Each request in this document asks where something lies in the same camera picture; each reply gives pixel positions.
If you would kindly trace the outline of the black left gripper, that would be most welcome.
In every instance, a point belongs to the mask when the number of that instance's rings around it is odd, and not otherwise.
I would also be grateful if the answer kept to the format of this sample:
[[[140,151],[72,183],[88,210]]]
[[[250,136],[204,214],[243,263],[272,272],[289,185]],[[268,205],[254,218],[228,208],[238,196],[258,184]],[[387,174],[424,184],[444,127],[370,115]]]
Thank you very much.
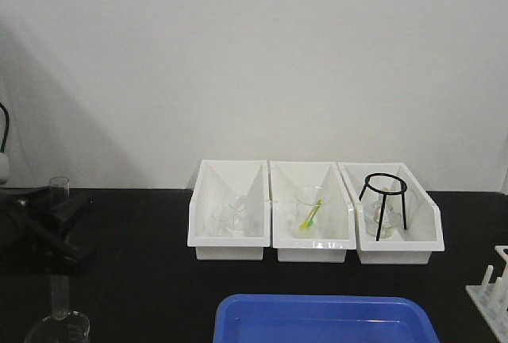
[[[91,210],[93,198],[78,194],[51,208],[49,189],[1,190],[1,262],[27,264],[30,274],[82,276],[95,257],[91,246],[73,245],[71,225]]]

